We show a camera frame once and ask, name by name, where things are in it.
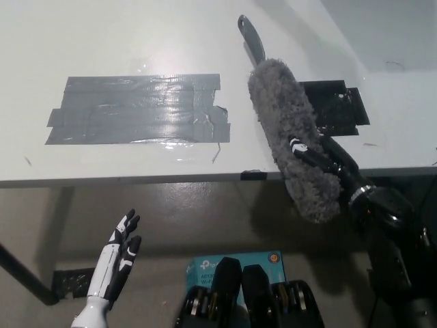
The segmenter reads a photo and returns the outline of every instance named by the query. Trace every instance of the gray microfiber duster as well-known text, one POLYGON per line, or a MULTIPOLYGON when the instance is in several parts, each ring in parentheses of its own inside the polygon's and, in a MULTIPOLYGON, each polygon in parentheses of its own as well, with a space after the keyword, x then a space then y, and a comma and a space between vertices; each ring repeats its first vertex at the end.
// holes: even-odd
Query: gray microfiber duster
POLYGON ((315 223, 331 219, 340 211, 338 178, 303 163, 290 148, 289 138, 293 136, 323 153, 313 107, 303 87, 290 69, 275 59, 261 61, 248 84, 273 158, 301 215, 315 223))

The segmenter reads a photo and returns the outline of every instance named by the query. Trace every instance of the white robotic hand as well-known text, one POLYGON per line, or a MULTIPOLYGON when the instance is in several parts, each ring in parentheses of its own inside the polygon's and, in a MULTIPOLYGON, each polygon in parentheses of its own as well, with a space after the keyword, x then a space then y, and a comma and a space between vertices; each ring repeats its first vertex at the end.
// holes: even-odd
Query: white robotic hand
POLYGON ((128 241, 137 228, 139 215, 132 209, 123 217, 103 247, 89 285, 87 305, 74 319, 72 328, 107 328, 107 312, 117 301, 141 244, 141 237, 128 241))

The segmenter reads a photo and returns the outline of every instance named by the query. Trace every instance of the robotic arm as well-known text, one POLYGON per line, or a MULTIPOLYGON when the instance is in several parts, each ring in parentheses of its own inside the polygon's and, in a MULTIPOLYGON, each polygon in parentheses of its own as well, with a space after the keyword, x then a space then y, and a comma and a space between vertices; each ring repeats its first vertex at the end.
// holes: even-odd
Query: robotic arm
POLYGON ((135 210, 130 210, 103 247, 89 285, 87 305, 74 319, 72 328, 108 328, 107 312, 117 301, 141 244, 140 236, 128 240, 138 221, 135 210))
POLYGON ((290 138, 290 147, 297 158, 340 179, 352 223, 369 254, 377 297, 391 306, 398 327, 437 327, 437 252, 427 227, 399 191, 362 177, 331 137, 320 141, 328 158, 297 138, 290 138))

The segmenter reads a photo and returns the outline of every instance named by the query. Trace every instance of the floor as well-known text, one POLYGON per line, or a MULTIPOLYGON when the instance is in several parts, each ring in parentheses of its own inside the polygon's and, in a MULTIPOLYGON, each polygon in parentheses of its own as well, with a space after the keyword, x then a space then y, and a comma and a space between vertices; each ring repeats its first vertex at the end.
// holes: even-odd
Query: floor
MULTIPOLYGON (((282 182, 150 184, 0 190, 0 241, 44 281, 53 269, 92 267, 120 217, 142 216, 139 259, 109 314, 111 327, 171 327, 194 255, 280 249, 288 279, 313 289, 329 327, 367 327, 369 263, 346 218, 303 221, 282 182)), ((84 299, 45 307, 0 270, 7 328, 69 327, 84 299)), ((391 327, 381 304, 373 327, 391 327)))

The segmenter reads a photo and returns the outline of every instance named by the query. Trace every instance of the black handle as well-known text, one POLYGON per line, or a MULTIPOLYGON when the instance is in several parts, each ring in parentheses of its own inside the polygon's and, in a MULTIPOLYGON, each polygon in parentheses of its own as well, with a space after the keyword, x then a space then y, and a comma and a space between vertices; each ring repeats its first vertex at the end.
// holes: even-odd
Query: black handle
POLYGON ((238 28, 252 53, 253 59, 259 65, 259 63, 266 60, 266 53, 257 30, 245 15, 241 15, 238 19, 238 28))

